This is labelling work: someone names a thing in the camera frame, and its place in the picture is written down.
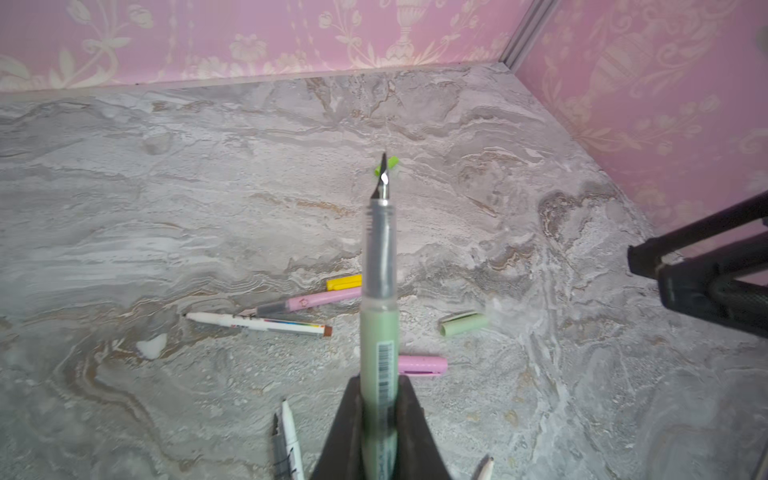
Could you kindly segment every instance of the green paper scrap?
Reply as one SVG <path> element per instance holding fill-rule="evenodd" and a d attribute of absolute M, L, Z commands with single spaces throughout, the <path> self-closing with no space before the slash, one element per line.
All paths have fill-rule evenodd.
<path fill-rule="evenodd" d="M 387 160 L 387 164 L 389 165 L 387 168 L 389 168 L 389 169 L 391 170 L 391 169 L 392 169 L 392 168 L 394 168 L 394 166 L 395 166 L 395 165 L 397 165 L 399 162 L 400 162 L 400 159 L 399 159 L 399 158 L 397 158 L 397 157 L 390 157 L 390 158 L 389 158 L 389 160 Z M 381 168 L 382 168 L 382 166 L 381 166 L 381 165 L 379 165 L 378 167 L 376 167 L 376 169 L 373 171 L 373 174 L 374 174 L 374 175 L 376 175 L 376 176 L 378 177 L 378 176 L 379 176 L 379 171 L 381 170 Z"/>

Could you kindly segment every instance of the pen cap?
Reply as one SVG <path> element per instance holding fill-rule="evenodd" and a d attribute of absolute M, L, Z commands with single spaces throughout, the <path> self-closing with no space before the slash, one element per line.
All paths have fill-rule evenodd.
<path fill-rule="evenodd" d="M 362 275 L 345 276 L 343 278 L 335 278 L 326 282 L 326 288 L 331 290 L 346 290 L 348 288 L 355 288 L 356 286 L 362 286 Z"/>
<path fill-rule="evenodd" d="M 482 313 L 463 313 L 447 319 L 440 324 L 440 334 L 454 336 L 488 326 L 488 317 Z"/>
<path fill-rule="evenodd" d="M 448 360 L 441 356 L 401 355 L 397 358 L 397 370 L 407 376 L 440 376 L 448 370 Z"/>

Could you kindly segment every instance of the pen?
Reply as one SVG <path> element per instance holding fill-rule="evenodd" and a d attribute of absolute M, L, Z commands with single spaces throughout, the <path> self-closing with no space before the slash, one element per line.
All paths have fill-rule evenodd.
<path fill-rule="evenodd" d="M 317 336 L 331 336 L 331 333 L 333 332 L 333 328 L 327 325 L 253 318 L 241 315 L 226 315 L 223 313 L 192 312 L 185 315 L 185 317 L 194 320 L 195 322 L 231 327 L 242 326 L 260 332 L 288 332 Z"/>
<path fill-rule="evenodd" d="M 296 426 L 293 424 L 293 413 L 288 401 L 283 400 L 283 432 L 286 436 L 286 451 L 290 463 L 290 474 L 293 480 L 304 480 L 304 467 L 301 464 L 301 448 L 296 437 Z"/>
<path fill-rule="evenodd" d="M 279 430 L 277 414 L 272 418 L 272 448 L 275 455 L 275 479 L 290 478 L 290 464 L 286 453 L 286 441 Z"/>
<path fill-rule="evenodd" d="M 368 480 L 390 480 L 397 455 L 395 398 L 399 319 L 395 271 L 395 206 L 389 172 L 381 174 L 366 209 L 360 304 L 360 392 L 362 463 Z"/>
<path fill-rule="evenodd" d="M 362 289 L 348 288 L 344 290 L 332 290 L 329 292 L 312 293 L 310 295 L 295 296 L 288 300 L 278 300 L 276 302 L 263 303 L 254 308 L 249 308 L 240 312 L 240 315 L 265 316 L 275 313 L 288 313 L 295 310 L 302 310 L 312 306 L 325 305 L 326 303 L 340 302 L 357 298 L 362 294 Z"/>
<path fill-rule="evenodd" d="M 493 475 L 493 457 L 490 457 L 485 465 L 482 466 L 478 480 L 491 480 L 491 475 Z"/>

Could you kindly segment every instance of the pen tip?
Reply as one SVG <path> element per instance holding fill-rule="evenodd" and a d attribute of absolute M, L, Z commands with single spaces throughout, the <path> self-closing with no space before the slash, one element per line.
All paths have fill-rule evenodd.
<path fill-rule="evenodd" d="M 382 154 L 382 164 L 379 167 L 379 183 L 373 191 L 371 198 L 389 199 L 389 162 L 386 159 L 386 152 Z"/>

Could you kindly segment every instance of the yellow pen cap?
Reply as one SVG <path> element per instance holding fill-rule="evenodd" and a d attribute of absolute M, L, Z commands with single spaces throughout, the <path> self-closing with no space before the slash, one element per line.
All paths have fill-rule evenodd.
<path fill-rule="evenodd" d="M 362 286 L 362 275 L 345 276 L 343 278 L 335 278 L 326 282 L 326 288 L 331 290 L 346 290 L 348 288 L 355 288 L 356 286 Z"/>

